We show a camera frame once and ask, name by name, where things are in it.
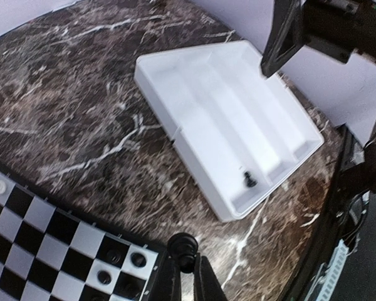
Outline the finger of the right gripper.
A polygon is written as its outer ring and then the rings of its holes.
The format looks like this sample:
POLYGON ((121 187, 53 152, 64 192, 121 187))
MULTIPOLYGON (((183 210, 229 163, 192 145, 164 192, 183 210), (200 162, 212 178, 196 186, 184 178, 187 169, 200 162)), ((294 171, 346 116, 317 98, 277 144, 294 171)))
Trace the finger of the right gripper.
POLYGON ((275 1, 271 32, 261 60, 261 71, 271 77, 304 45, 300 0, 275 1))

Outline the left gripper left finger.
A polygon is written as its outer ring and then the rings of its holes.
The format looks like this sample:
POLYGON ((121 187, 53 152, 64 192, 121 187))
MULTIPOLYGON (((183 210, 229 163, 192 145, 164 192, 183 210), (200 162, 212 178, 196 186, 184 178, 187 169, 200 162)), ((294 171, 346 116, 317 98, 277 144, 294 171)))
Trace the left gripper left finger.
POLYGON ((181 301, 180 253, 170 251, 150 292, 150 301, 181 301))

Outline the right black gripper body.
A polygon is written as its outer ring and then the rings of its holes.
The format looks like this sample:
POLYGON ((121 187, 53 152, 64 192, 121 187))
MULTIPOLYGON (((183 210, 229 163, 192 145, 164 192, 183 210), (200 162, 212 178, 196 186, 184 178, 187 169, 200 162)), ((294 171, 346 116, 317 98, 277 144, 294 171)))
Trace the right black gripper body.
POLYGON ((306 1, 306 46, 341 63, 356 53, 376 64, 376 1, 306 1))

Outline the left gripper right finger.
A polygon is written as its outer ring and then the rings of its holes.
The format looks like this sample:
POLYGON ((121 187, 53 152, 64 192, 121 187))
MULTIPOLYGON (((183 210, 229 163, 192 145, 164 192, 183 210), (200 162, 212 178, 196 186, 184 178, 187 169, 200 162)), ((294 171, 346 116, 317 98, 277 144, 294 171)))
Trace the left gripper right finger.
POLYGON ((206 256, 197 255, 193 274, 195 301, 227 301, 206 256))

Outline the black pawn mid tray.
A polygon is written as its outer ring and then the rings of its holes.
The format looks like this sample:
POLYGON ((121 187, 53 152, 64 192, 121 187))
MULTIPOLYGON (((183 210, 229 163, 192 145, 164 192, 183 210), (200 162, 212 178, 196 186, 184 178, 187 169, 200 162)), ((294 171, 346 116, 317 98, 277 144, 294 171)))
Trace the black pawn mid tray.
POLYGON ((171 259, 182 273, 192 273, 198 251, 197 240, 188 233, 176 233, 167 244, 167 251, 171 259))

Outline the black chess piece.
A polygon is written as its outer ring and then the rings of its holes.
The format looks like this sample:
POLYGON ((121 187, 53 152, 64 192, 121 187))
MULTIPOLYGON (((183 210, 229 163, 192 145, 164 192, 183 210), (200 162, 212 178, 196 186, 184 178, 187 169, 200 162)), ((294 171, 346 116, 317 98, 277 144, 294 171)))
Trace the black chess piece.
POLYGON ((117 249, 110 249, 106 254, 109 263, 116 265, 121 259, 121 253, 117 249))

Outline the white plastic tray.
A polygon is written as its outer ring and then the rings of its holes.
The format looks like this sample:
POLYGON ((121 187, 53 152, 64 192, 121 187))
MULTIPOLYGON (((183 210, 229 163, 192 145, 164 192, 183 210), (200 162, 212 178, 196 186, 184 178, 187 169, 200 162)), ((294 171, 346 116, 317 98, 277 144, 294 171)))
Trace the white plastic tray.
POLYGON ((134 80, 222 222, 246 217, 324 143, 248 41, 142 55, 134 80), (257 180, 247 188, 244 172, 257 180))

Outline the black and white chessboard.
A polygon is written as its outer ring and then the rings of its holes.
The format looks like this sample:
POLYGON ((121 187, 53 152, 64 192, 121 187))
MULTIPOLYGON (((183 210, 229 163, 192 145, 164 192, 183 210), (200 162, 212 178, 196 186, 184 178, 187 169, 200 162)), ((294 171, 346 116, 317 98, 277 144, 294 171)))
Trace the black and white chessboard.
POLYGON ((160 252, 55 206, 0 171, 0 300, 148 300, 160 252), (113 265, 106 254, 117 249, 113 265), (145 255, 135 267, 130 255, 145 255))

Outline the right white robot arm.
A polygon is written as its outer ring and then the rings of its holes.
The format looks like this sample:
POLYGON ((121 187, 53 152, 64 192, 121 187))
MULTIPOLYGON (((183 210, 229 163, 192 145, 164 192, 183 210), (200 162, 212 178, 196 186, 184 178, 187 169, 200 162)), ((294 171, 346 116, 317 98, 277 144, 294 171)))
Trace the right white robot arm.
MULTIPOLYGON (((303 46, 342 63, 358 53, 376 64, 376 1, 275 1, 262 74, 274 75, 303 46)), ((363 163, 340 174, 344 198, 376 193, 376 120, 363 153, 363 163)))

